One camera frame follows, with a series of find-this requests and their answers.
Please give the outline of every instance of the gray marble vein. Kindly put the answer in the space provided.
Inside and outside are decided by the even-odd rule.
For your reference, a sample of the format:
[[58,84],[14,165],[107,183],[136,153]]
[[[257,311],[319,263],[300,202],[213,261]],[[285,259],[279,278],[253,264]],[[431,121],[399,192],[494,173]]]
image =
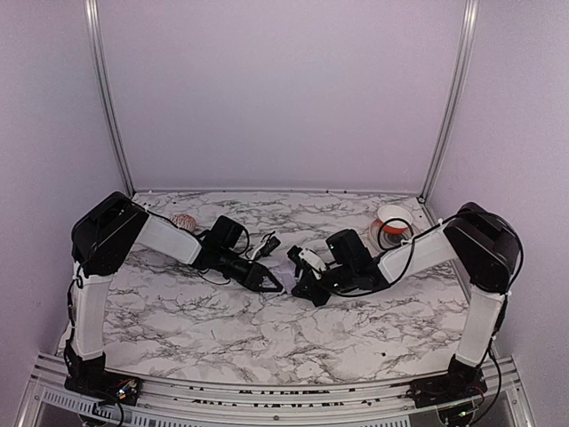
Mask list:
[[[331,261],[325,239],[352,228],[365,243],[377,207],[413,212],[414,198],[325,193],[156,193],[135,201],[159,214],[191,214],[198,230],[222,214],[252,243],[270,231],[283,242],[266,259],[287,262],[303,246]],[[223,282],[215,272],[211,281]],[[468,305],[449,265],[423,271],[378,294],[333,296],[321,308],[288,294],[214,285],[164,255],[135,246],[111,285],[104,324],[108,366],[144,375],[221,383],[344,383],[445,369]]]

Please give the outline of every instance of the vertical metal pole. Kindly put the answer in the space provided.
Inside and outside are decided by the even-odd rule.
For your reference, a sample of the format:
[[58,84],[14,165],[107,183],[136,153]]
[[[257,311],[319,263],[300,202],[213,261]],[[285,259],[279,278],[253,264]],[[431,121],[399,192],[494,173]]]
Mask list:
[[95,72],[97,82],[99,83],[100,96],[103,103],[103,110],[107,120],[110,140],[115,152],[116,163],[121,174],[124,190],[128,196],[134,195],[134,185],[132,183],[131,171],[126,163],[126,155],[124,153],[123,140],[118,130],[116,121],[115,108],[111,99],[110,86],[108,84],[107,66],[105,65],[105,56],[103,52],[102,36],[100,34],[99,25],[99,8],[97,0],[85,0],[85,11],[87,14],[87,28],[89,30],[89,38],[91,41],[92,53],[95,62]]
[[427,178],[421,190],[420,201],[426,203],[435,187],[437,176],[443,164],[446,147],[451,136],[453,128],[454,116],[459,103],[459,99],[464,88],[467,70],[469,67],[470,54],[472,52],[472,44],[474,42],[474,29],[478,15],[478,0],[467,0],[464,10],[464,20],[462,22],[461,39],[459,42],[459,51],[456,57],[456,65],[454,67],[453,83],[451,91],[446,102],[445,116],[437,137],[437,145],[433,158],[430,162]]

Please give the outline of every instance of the back wall panel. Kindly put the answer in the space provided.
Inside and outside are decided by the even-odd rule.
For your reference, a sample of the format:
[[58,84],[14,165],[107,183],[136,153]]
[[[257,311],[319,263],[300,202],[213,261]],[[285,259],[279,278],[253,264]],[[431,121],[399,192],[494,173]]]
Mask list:
[[137,189],[419,192],[464,2],[101,0]]

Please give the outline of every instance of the metal frame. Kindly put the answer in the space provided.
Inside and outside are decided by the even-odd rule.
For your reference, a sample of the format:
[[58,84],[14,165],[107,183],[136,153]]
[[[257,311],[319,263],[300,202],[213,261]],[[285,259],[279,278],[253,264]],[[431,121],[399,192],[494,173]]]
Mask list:
[[99,84],[100,96],[103,104],[103,111],[105,112],[110,140],[115,153],[118,170],[123,181],[124,190],[128,196],[133,196],[134,184],[132,182],[131,171],[126,162],[123,140],[121,139],[121,134],[118,130],[115,108],[113,107],[110,85],[108,83],[107,66],[105,64],[105,55],[103,52],[103,40],[100,33],[99,7],[97,5],[97,0],[85,0],[85,12],[97,83]]
[[[510,406],[516,427],[532,427],[533,422],[524,411],[525,394],[516,365],[512,358],[500,359],[499,363],[503,392],[517,396],[517,402]],[[490,361],[483,364],[483,369],[489,387],[486,395],[492,396],[497,390],[497,371]],[[44,402],[89,415],[96,399],[65,390],[66,376],[63,359],[45,354],[38,356],[16,422],[18,427],[34,427]],[[429,375],[320,385],[223,384],[138,376],[143,380],[139,403],[136,407],[124,407],[125,426],[316,427],[334,424],[338,427],[362,427],[395,422],[407,416],[413,419],[413,415],[419,413],[469,401],[464,399],[439,407],[416,409],[410,399],[402,396],[411,380]],[[116,417],[116,411],[110,408],[106,413],[107,418]]]
[[448,146],[448,141],[450,140],[454,116],[464,89],[464,82],[466,81],[470,55],[472,53],[472,45],[474,42],[474,30],[477,23],[477,15],[478,0],[467,0],[466,7],[464,9],[461,39],[459,42],[459,51],[456,56],[456,65],[454,67],[451,91],[446,102],[445,115],[438,133],[435,152],[430,162],[427,178],[425,179],[425,183],[421,190],[420,199],[423,203],[429,201],[430,195],[435,188],[437,176],[440,172],[441,165],[443,164],[443,158]]

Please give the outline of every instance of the marble tabletop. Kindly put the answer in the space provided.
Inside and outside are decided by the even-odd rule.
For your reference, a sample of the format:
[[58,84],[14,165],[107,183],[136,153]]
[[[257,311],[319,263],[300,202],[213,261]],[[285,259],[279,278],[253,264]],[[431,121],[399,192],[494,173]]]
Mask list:
[[[419,230],[429,226],[417,200],[400,196],[209,192],[144,193],[134,200],[165,216],[190,214],[197,231],[227,215],[250,231],[254,245],[275,231],[282,245],[265,259],[272,265],[286,263],[292,245],[331,261],[325,239],[346,228],[369,245],[368,226],[386,203],[409,209]],[[215,272],[206,277],[223,281]],[[208,283],[195,270],[135,246],[111,284],[104,343],[108,367],[134,374],[219,383],[351,383],[446,369],[467,309],[448,264],[374,295],[332,296],[315,308],[289,294]]]

